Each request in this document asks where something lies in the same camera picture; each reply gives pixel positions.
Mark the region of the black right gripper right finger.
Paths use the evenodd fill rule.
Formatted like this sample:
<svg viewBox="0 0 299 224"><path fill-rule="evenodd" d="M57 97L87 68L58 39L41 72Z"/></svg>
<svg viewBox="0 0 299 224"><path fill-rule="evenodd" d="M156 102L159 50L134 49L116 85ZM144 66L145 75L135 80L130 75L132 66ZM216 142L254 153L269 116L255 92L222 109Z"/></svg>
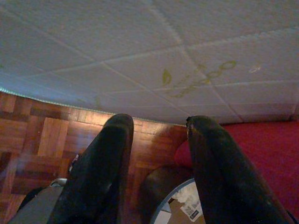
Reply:
<svg viewBox="0 0 299 224"><path fill-rule="evenodd" d="M294 224L231 135L207 116L186 120L206 224Z"/></svg>

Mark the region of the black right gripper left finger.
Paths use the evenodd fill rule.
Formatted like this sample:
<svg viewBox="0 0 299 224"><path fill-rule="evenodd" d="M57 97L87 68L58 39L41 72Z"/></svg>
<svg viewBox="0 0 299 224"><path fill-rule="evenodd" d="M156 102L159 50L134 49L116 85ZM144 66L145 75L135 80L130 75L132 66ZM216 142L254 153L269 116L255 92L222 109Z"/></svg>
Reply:
<svg viewBox="0 0 299 224"><path fill-rule="evenodd" d="M116 114L73 165L48 224L121 224L134 135L128 114Z"/></svg>

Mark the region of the crumpled white paper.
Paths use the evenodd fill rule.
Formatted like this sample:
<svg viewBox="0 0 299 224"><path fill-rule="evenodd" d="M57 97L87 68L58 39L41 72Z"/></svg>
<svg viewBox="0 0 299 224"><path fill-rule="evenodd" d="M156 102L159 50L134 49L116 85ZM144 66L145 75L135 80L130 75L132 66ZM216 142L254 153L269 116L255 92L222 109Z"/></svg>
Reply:
<svg viewBox="0 0 299 224"><path fill-rule="evenodd" d="M199 195L197 191L196 184L190 183L183 187L182 189L178 190L173 196L173 199L178 200L180 203L195 203L199 200Z"/></svg>

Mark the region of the printed white paper label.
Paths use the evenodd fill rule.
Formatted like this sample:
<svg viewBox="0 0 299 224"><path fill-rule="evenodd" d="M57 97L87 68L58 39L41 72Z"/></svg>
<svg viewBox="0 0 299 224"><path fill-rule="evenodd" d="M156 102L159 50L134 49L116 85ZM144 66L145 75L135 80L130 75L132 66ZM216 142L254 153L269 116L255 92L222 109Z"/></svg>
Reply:
<svg viewBox="0 0 299 224"><path fill-rule="evenodd" d="M180 209L192 222L195 222L200 216L203 215L200 202L195 204L184 204L182 207L180 207Z"/></svg>

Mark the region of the red rug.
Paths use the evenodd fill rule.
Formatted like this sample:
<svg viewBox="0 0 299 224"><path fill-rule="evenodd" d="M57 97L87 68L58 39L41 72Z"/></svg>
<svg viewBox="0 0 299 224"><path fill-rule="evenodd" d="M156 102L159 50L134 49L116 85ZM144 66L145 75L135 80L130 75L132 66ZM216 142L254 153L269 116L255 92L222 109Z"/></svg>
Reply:
<svg viewBox="0 0 299 224"><path fill-rule="evenodd" d="M222 126L299 224L299 122ZM177 149L177 164L193 169L189 141Z"/></svg>

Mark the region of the round grey waste bin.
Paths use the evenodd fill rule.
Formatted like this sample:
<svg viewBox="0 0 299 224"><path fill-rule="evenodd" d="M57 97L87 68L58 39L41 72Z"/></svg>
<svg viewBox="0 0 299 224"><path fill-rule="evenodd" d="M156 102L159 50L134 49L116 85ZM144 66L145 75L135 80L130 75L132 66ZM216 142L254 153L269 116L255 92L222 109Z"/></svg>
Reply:
<svg viewBox="0 0 299 224"><path fill-rule="evenodd" d="M142 224L154 224L159 212L172 196L190 183L195 183L189 169L163 166L153 170L140 187Z"/></svg>

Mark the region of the brown cardboard piece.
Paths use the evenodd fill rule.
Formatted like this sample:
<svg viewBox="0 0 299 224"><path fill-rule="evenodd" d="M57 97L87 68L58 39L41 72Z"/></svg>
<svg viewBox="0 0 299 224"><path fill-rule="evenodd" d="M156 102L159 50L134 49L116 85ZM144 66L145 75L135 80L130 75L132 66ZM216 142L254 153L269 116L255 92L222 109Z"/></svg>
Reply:
<svg viewBox="0 0 299 224"><path fill-rule="evenodd" d="M195 222L189 220L189 218L182 212L180 207L184 204L195 204L195 203L180 203L178 200L171 199L161 209L156 218L154 224L206 224L204 215L200 216Z"/></svg>

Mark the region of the white quilted mattress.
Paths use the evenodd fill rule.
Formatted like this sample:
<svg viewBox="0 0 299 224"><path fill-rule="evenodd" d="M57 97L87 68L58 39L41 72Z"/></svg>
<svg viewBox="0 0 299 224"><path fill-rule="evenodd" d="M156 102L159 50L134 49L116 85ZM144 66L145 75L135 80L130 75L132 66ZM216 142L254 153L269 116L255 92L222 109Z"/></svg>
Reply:
<svg viewBox="0 0 299 224"><path fill-rule="evenodd" d="M0 0L0 90L176 124L299 120L299 0Z"/></svg>

